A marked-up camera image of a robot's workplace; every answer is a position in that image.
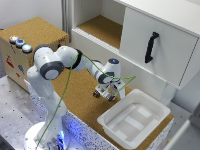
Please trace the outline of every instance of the white plastic bin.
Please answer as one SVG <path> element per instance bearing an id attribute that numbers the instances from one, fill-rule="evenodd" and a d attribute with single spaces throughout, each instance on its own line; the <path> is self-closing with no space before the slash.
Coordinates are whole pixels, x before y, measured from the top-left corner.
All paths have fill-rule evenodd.
<path id="1" fill-rule="evenodd" d="M 102 114 L 98 122 L 122 147 L 136 149 L 169 113 L 166 106 L 140 90 L 133 90 Z"/>

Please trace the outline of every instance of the cardboard box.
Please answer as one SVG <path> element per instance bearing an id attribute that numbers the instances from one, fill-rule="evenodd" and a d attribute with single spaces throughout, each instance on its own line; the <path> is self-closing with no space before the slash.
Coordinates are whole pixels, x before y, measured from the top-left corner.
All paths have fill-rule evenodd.
<path id="1" fill-rule="evenodd" d="M 33 51 L 25 54 L 22 49 L 10 44 L 12 35 L 25 40 Z M 59 46 L 69 45 L 69 35 L 39 17 L 0 31 L 0 51 L 6 74 L 27 91 L 24 79 L 27 80 L 27 70 L 33 66 L 34 49 L 40 44 L 48 44 L 56 51 Z"/>

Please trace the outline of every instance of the drawer handle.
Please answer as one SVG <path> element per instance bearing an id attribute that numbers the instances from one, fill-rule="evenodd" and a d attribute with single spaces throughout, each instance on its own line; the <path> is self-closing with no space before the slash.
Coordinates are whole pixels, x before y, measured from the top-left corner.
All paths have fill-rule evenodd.
<path id="1" fill-rule="evenodd" d="M 154 44 L 154 39 L 156 39 L 157 37 L 159 37 L 159 34 L 156 32 L 153 32 L 151 38 L 149 39 L 149 43 L 148 43 L 148 47 L 147 47 L 147 52 L 146 52 L 146 56 L 145 56 L 145 63 L 149 63 L 150 61 L 152 61 L 153 57 L 151 56 L 151 52 L 153 49 L 153 44 Z"/>

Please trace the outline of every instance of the open shelf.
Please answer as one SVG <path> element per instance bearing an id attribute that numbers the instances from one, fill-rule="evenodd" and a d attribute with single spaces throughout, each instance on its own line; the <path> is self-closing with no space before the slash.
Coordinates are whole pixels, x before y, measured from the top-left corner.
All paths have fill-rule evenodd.
<path id="1" fill-rule="evenodd" d="M 112 20 L 100 15 L 77 27 L 117 49 L 120 48 L 123 26 Z"/>

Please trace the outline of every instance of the cabinet compartment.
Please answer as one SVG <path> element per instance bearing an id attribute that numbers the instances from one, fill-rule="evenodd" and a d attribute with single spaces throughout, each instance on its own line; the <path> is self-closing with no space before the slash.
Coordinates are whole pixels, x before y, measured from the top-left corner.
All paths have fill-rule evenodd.
<path id="1" fill-rule="evenodd" d="M 113 0 L 74 0 L 73 28 L 119 49 L 125 6 Z"/>
<path id="2" fill-rule="evenodd" d="M 154 40 L 151 56 L 145 63 L 148 42 Z M 154 18 L 127 8 L 119 53 L 150 72 L 179 86 L 198 38 Z"/>

